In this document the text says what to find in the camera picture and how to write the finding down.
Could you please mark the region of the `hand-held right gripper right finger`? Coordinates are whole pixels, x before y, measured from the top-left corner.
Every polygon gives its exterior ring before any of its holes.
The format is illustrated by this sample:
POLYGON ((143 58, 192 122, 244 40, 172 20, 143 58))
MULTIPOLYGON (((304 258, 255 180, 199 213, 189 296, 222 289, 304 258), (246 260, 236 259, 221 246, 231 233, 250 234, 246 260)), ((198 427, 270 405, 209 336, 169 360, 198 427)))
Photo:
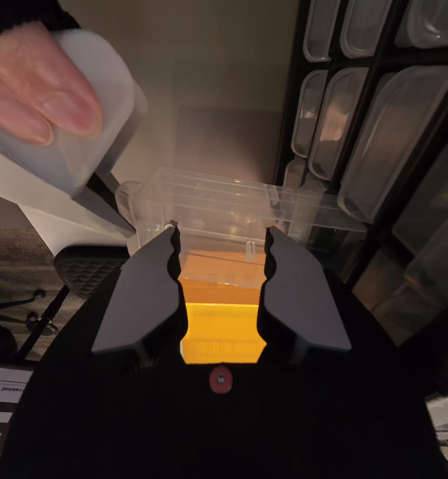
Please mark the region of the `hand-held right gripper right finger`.
POLYGON ((347 353, 352 346, 321 263, 277 227, 265 237, 265 281, 257 332, 259 363, 302 363, 313 349, 347 353))

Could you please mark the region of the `clear plastic drawer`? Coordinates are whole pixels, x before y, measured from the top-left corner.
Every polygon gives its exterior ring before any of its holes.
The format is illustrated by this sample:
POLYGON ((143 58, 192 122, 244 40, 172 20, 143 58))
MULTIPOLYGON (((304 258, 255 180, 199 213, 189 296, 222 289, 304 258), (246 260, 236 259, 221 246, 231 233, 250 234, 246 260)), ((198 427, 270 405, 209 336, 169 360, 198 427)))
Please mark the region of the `clear plastic drawer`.
POLYGON ((191 249, 256 253, 257 245, 264 251, 267 228, 276 226, 341 274, 367 232, 333 195, 173 169, 157 170, 146 183, 122 183, 115 200, 136 230, 131 254, 171 220, 180 231, 180 255, 191 249), (192 228, 193 218, 205 220, 203 231, 192 228))

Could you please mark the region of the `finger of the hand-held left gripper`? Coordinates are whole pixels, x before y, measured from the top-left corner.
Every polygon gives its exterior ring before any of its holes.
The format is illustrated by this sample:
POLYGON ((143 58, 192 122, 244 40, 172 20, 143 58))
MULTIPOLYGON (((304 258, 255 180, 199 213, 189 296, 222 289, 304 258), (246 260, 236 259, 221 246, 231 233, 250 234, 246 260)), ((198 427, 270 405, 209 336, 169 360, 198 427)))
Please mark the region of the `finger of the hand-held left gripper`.
POLYGON ((0 153, 0 197, 15 203, 53 255, 70 246, 127 247, 135 232, 73 201, 0 153))
POLYGON ((132 80, 132 83, 134 92, 133 109, 97 167, 97 177, 101 180, 115 180, 112 170, 148 112, 148 102, 143 90, 135 80, 132 80))

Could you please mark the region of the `person's left hand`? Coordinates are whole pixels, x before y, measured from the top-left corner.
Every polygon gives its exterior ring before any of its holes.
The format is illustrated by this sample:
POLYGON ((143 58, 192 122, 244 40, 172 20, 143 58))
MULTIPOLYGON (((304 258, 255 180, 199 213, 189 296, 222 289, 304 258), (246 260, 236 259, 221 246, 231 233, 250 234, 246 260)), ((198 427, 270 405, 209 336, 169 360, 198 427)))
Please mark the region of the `person's left hand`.
POLYGON ((49 146, 53 127, 90 138, 104 122, 85 76, 41 22, 0 34, 0 128, 25 143, 49 146))

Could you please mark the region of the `printed instruction sheet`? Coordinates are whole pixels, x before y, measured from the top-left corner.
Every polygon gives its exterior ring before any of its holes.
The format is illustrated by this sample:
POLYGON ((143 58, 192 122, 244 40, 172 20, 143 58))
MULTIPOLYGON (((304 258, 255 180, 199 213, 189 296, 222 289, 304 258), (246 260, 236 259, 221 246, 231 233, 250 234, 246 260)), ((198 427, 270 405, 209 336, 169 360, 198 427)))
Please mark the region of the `printed instruction sheet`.
POLYGON ((12 416, 31 375, 31 369, 0 365, 0 446, 5 441, 12 416))

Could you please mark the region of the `yellow plastic bin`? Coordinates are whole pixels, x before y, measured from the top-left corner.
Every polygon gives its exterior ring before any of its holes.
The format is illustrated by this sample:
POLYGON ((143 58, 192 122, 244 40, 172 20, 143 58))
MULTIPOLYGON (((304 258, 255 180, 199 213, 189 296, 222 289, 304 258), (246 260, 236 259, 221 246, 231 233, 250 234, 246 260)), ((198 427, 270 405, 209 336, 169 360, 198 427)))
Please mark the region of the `yellow plastic bin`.
POLYGON ((180 255, 188 315, 181 341, 187 364, 254 363, 265 341, 257 332, 265 254, 191 249, 180 255))

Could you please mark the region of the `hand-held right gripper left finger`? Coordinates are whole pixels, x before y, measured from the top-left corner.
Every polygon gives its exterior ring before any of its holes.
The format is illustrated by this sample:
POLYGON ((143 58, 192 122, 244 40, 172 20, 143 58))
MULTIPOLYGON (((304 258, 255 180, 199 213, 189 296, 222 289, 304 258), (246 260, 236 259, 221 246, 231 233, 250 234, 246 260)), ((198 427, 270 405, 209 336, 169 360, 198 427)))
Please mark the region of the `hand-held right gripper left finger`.
POLYGON ((95 355, 133 351, 157 361, 187 332, 182 286, 180 232, 167 225, 121 268, 91 351, 95 355))

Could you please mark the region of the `black ribbed pad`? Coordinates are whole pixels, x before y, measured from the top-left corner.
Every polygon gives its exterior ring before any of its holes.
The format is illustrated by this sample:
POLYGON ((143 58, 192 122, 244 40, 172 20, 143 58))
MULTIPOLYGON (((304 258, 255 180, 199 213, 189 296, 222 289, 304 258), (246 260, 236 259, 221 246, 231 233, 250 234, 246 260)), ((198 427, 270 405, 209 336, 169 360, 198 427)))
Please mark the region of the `black ribbed pad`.
POLYGON ((53 266, 70 292, 87 300, 129 258, 124 246, 74 245, 62 249, 53 266))

